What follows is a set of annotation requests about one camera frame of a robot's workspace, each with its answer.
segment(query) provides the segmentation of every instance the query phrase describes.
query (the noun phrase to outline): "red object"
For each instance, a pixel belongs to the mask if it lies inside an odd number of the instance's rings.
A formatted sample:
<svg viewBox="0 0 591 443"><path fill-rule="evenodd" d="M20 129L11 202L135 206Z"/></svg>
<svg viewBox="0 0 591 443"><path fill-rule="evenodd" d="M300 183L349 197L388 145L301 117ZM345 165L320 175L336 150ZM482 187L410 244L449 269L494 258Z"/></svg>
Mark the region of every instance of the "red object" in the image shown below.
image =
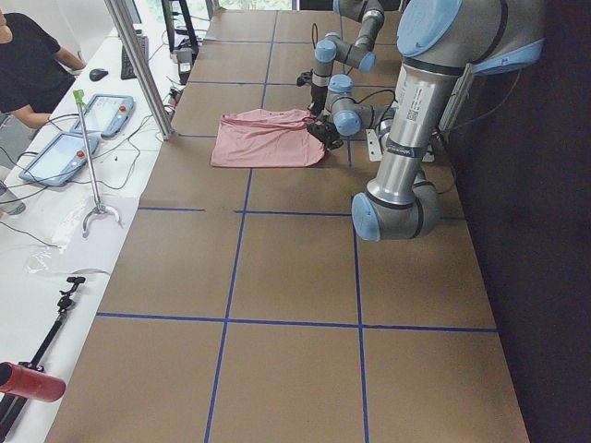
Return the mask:
<svg viewBox="0 0 591 443"><path fill-rule="evenodd" d="M61 378L9 362L0 363L0 392L33 400L56 401L65 391L66 383Z"/></svg>

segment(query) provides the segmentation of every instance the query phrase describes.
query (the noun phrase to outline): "pink shirt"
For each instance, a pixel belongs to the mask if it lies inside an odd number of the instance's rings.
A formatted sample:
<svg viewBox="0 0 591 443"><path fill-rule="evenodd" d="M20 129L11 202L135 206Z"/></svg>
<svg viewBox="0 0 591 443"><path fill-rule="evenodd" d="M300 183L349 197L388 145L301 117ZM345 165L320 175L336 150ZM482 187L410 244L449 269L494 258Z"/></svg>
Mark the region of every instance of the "pink shirt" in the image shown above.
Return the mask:
<svg viewBox="0 0 591 443"><path fill-rule="evenodd" d="M211 166L235 168L303 167L324 157L322 142L306 130L309 111L256 109L223 115Z"/></svg>

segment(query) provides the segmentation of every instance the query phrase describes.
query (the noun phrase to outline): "black t-shirt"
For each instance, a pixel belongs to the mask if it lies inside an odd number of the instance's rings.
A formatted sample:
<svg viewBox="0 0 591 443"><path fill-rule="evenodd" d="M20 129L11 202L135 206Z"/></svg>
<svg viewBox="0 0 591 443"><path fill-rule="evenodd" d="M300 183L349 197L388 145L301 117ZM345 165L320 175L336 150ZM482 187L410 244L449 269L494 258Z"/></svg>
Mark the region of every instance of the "black t-shirt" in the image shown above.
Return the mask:
<svg viewBox="0 0 591 443"><path fill-rule="evenodd" d="M59 43L23 14L5 18L12 42L0 43L0 111L30 104L36 113L50 113L74 82L54 59Z"/></svg>

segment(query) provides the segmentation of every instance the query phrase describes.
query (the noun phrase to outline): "blue joint cap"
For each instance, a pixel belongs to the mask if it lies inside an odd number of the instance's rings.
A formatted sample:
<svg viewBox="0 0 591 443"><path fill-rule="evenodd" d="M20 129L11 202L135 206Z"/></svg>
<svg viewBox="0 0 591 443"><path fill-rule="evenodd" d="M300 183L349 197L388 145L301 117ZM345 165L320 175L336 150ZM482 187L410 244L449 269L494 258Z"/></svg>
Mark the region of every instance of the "blue joint cap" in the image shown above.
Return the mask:
<svg viewBox="0 0 591 443"><path fill-rule="evenodd" d="M406 57L421 55L450 28L462 0L413 0L398 26L398 50Z"/></svg>
<svg viewBox="0 0 591 443"><path fill-rule="evenodd" d="M314 56L321 63L333 62L336 58L336 44L330 40L320 40L314 50Z"/></svg>
<svg viewBox="0 0 591 443"><path fill-rule="evenodd" d="M349 137L361 130L361 120L355 112L345 109L334 114L332 122L342 136Z"/></svg>
<svg viewBox="0 0 591 443"><path fill-rule="evenodd" d="M353 197L351 215L357 235L364 240L378 242L381 240L380 224L376 211L371 206L368 196L359 193Z"/></svg>
<svg viewBox="0 0 591 443"><path fill-rule="evenodd" d="M376 64L376 55L374 53L367 53L363 56L361 63L359 64L359 70L361 72L369 72Z"/></svg>
<svg viewBox="0 0 591 443"><path fill-rule="evenodd" d="M329 91L343 94L351 92L353 89L353 80L346 74L336 74L331 77L329 82Z"/></svg>
<svg viewBox="0 0 591 443"><path fill-rule="evenodd" d="M490 76L503 72L515 71L534 64L542 55L542 47L546 39L540 39L526 46L510 51L507 54L485 60L472 66L472 73L477 76Z"/></svg>

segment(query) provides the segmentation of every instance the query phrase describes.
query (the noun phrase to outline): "keyboard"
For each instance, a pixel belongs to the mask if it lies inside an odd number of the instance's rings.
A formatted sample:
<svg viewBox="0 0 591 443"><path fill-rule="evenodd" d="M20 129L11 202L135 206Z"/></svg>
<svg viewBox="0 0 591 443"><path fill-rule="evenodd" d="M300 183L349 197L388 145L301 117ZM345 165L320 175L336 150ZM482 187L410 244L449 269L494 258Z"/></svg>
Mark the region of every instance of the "keyboard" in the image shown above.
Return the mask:
<svg viewBox="0 0 591 443"><path fill-rule="evenodd" d="M139 47L144 54L144 59L146 62L148 62L148 59L150 58L148 37L145 35L136 35L136 39L138 40ZM133 66L131 65L131 60L129 59L126 48L123 46L121 48L121 79L129 80L130 78L136 78L136 73L133 70Z"/></svg>

